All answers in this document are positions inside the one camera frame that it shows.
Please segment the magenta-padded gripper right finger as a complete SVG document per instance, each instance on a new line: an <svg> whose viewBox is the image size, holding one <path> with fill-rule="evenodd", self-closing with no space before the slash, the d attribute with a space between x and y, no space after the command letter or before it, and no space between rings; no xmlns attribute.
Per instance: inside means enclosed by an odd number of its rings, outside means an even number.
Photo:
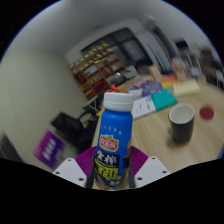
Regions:
<svg viewBox="0 0 224 224"><path fill-rule="evenodd" d="M128 173L131 189L143 187L169 174L169 170L156 156L148 157L138 148L131 147Z"/></svg>

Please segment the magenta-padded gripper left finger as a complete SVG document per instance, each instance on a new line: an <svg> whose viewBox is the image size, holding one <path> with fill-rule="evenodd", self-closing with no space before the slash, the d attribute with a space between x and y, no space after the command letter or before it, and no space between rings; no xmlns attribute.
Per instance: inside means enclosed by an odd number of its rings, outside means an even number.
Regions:
<svg viewBox="0 0 224 224"><path fill-rule="evenodd" d="M76 158L67 158L53 174L84 188L92 188L94 183L94 153L91 147Z"/></svg>

